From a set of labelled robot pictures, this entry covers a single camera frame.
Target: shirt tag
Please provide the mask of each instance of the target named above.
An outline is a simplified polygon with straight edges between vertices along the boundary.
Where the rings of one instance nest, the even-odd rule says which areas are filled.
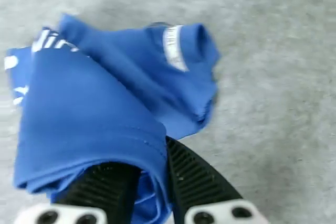
[[[164,54],[170,65],[186,72],[189,71],[184,62],[180,47],[180,31],[182,26],[172,26],[167,28],[163,33]]]

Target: gray carpet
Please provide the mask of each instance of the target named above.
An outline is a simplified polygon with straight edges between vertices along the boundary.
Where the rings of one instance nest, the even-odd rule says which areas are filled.
[[[222,53],[210,125],[183,142],[272,223],[336,218],[336,0],[0,0],[0,51],[61,12],[99,28],[203,22]],[[45,201],[11,185],[19,111],[0,77],[0,224]]]

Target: folded shirt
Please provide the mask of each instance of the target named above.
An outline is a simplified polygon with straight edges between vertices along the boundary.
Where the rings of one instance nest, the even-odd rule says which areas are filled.
[[[55,198],[92,165],[133,164],[143,172],[132,222],[164,222],[164,137],[207,124],[218,57],[201,24],[100,31],[63,15],[59,31],[5,57],[23,107],[14,185]]]
[[[203,25],[158,23],[142,29],[100,31],[65,14],[59,33],[114,75],[164,124],[169,136],[181,139],[209,122],[217,90],[212,68],[219,53]],[[53,36],[43,39],[43,47],[48,47]],[[15,104],[24,102],[28,88],[27,52],[29,48],[9,52],[19,60],[11,75]]]
[[[113,75],[49,28],[32,48],[9,54],[12,84],[29,87],[17,97],[25,93],[14,185],[55,196],[92,165],[131,164],[143,170],[132,222],[163,223],[171,212],[164,126]],[[19,71],[20,61],[29,71]]]

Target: black ridged grip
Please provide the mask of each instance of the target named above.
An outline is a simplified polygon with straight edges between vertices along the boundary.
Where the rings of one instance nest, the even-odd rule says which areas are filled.
[[[166,141],[175,224],[184,223],[190,207],[242,199],[219,172],[191,149],[170,137]]]
[[[129,224],[137,196],[140,169],[122,163],[88,168],[56,199],[57,204],[97,207],[108,224]]]

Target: white logo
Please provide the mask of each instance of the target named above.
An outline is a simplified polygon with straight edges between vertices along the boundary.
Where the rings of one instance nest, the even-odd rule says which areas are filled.
[[[4,58],[5,70],[15,67],[19,63],[19,60],[15,55],[7,56]]]
[[[54,43],[57,36],[58,36],[58,33],[52,32],[50,34],[50,30],[43,30],[41,32],[41,35],[38,38],[38,40],[35,41],[32,45],[32,53],[38,52],[42,48],[50,48],[52,46],[52,44]],[[61,39],[61,40],[57,41],[55,46],[53,46],[53,48],[60,49],[64,45],[70,46],[71,47],[71,50],[70,50],[71,52],[77,52],[79,50],[75,45],[67,42],[64,39]]]
[[[20,103],[22,102],[22,100],[23,100],[23,97],[15,98],[15,99],[13,100],[13,104],[14,104],[14,105],[18,105],[18,104],[20,104]]]
[[[29,87],[27,85],[25,85],[24,87],[17,87],[14,89],[15,91],[23,94],[23,95],[26,95],[26,93],[28,92],[29,90]]]

